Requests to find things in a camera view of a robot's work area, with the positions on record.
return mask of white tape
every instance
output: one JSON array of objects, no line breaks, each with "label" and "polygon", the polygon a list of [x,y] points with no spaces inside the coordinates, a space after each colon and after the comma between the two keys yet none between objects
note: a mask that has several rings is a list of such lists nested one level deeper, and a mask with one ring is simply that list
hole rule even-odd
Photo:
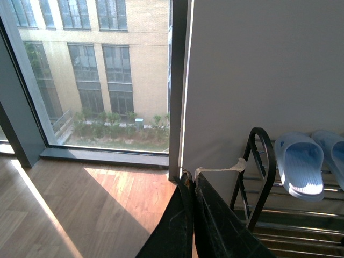
[{"label": "white tape", "polygon": [[204,171],[238,171],[238,172],[242,172],[246,169],[247,167],[247,162],[245,159],[243,158],[238,158],[238,164],[232,166],[231,168],[224,168],[224,169],[218,169],[218,168],[197,168],[196,169],[196,173],[195,173],[195,178],[196,176],[199,175],[199,173],[204,172]]}]

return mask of window sill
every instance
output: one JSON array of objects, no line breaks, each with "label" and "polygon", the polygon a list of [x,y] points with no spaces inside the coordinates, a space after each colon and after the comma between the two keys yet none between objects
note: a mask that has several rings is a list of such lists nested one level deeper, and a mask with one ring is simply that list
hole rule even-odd
[{"label": "window sill", "polygon": [[95,150],[46,148],[40,157],[92,163],[118,164],[130,167],[168,169],[168,156],[102,152]]},{"label": "window sill", "polygon": [[91,28],[63,28],[65,31],[91,31]]},{"label": "window sill", "polygon": [[119,28],[100,28],[99,31],[103,32],[128,32],[128,29],[126,30],[121,30]]}]

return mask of wooden floor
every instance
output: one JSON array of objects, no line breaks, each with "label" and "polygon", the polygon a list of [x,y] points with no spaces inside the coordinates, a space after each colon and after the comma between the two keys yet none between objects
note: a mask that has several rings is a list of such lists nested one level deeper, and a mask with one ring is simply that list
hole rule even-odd
[{"label": "wooden floor", "polygon": [[0,257],[135,257],[174,189],[166,170],[0,156]]}]

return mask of white slipper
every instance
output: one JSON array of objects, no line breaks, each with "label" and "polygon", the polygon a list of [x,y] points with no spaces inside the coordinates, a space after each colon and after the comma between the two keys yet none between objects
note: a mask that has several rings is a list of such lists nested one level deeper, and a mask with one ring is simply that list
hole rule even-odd
[{"label": "white slipper", "polygon": [[330,131],[319,130],[312,134],[312,138],[324,151],[325,162],[344,190],[344,137]]},{"label": "white slipper", "polygon": [[290,132],[276,140],[274,150],[281,181],[288,193],[306,201],[322,200],[321,147],[305,133]]}]

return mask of metal shoe rack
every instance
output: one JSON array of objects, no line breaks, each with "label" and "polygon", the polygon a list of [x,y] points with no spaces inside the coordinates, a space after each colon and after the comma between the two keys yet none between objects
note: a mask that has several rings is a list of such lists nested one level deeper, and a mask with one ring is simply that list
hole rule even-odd
[{"label": "metal shoe rack", "polygon": [[234,190],[232,210],[246,221],[245,206],[255,209],[257,203],[264,203],[251,230],[278,257],[344,257],[344,191],[331,172],[326,167],[322,168],[325,198],[320,202],[306,202],[290,196],[277,172],[265,199],[259,191],[264,184],[260,167],[268,169],[268,161],[272,157],[264,147],[266,143],[262,143],[260,138],[255,141],[254,159],[247,161],[249,164],[250,160],[256,162],[251,162],[252,166],[249,165],[245,174],[240,175],[245,184],[246,201],[243,205],[235,194],[237,189]]}]

